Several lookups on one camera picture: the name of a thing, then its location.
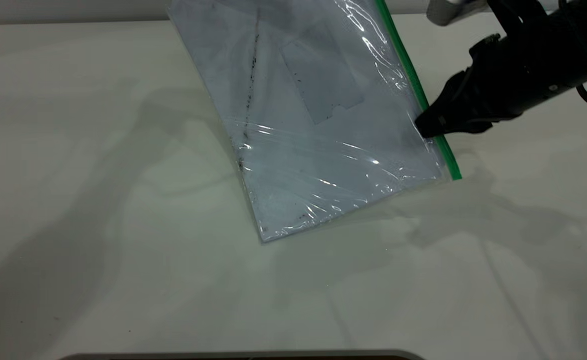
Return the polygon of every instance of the plastic zipper bag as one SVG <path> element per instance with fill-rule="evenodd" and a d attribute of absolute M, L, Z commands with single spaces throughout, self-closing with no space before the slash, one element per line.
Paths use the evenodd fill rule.
<path fill-rule="evenodd" d="M 460 178 L 383 0 L 174 0 L 264 242 Z"/>

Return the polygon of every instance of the white wall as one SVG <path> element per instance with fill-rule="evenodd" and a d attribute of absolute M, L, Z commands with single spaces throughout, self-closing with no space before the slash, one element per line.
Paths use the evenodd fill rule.
<path fill-rule="evenodd" d="M 0 24 L 166 19 L 171 0 L 0 0 Z M 556 0 L 541 0 L 548 9 Z M 429 0 L 387 0 L 394 14 L 420 13 Z"/>

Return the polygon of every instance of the white tabletop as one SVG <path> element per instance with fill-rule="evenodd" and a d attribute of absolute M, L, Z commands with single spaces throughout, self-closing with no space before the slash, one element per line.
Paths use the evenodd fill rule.
<path fill-rule="evenodd" d="M 499 30 L 394 20 L 430 100 Z M 463 180 L 261 245 L 170 23 L 0 26 L 0 359 L 587 359 L 587 104 L 447 138 Z"/>

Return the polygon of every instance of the clear plastic bag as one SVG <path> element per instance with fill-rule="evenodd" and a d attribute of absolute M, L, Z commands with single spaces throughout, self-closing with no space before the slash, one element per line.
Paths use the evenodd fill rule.
<path fill-rule="evenodd" d="M 168 13 L 264 242 L 460 177 L 444 137 L 413 124 L 427 103 L 383 0 L 174 0 Z"/>

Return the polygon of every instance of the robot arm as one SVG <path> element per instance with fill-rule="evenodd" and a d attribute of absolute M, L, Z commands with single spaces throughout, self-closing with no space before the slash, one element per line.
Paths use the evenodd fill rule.
<path fill-rule="evenodd" d="M 559 0 L 552 14 L 538 0 L 431 0 L 427 14 L 447 25 L 485 3 L 507 36 L 490 35 L 469 50 L 472 65 L 415 120 L 423 137 L 482 133 L 575 87 L 587 102 L 587 0 Z"/>

